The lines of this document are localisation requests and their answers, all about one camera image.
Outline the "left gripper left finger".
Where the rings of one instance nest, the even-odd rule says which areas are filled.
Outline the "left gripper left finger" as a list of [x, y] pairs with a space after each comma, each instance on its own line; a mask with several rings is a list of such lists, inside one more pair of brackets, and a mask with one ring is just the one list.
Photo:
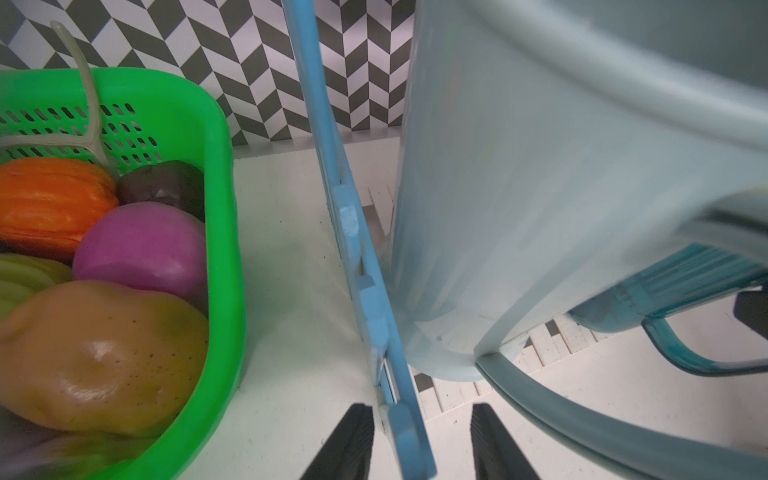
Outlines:
[[301, 480], [368, 479], [374, 433], [372, 407], [362, 403], [352, 404]]

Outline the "blue white slatted shelf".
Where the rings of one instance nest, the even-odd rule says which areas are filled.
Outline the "blue white slatted shelf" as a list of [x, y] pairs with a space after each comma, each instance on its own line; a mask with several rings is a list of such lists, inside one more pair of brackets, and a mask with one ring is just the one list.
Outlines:
[[286, 23], [321, 167], [369, 376], [381, 398], [378, 428], [388, 438], [404, 479], [428, 479], [436, 462], [420, 401], [386, 293], [377, 255], [326, 91], [314, 6], [286, 1]]

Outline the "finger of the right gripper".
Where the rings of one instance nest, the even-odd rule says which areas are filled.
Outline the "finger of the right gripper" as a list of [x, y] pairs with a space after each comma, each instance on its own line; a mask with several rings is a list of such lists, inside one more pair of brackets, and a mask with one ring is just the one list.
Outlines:
[[734, 317], [764, 339], [768, 339], [768, 292], [742, 291], [736, 295]]

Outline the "light blue watering can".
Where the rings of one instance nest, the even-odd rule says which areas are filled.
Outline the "light blue watering can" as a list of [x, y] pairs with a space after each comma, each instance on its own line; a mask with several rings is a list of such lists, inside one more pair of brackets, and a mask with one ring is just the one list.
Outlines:
[[587, 409], [513, 359], [686, 247], [767, 268], [766, 3], [421, 1], [415, 19], [387, 280], [409, 363], [487, 380], [622, 476], [765, 478], [764, 456]]

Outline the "dark teal watering can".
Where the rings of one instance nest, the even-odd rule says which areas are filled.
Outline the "dark teal watering can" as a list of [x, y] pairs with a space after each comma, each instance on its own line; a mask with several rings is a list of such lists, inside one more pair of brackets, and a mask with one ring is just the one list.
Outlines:
[[688, 348], [667, 318], [742, 291], [767, 290], [767, 268], [722, 249], [692, 245], [625, 279], [569, 311], [600, 333], [642, 327], [660, 354], [678, 369], [702, 377], [767, 371], [765, 359], [722, 362]]

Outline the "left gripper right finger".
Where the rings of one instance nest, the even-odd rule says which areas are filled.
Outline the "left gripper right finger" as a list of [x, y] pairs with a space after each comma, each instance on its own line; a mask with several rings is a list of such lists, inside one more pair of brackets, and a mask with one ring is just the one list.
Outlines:
[[470, 434], [476, 479], [540, 479], [489, 404], [473, 405]]

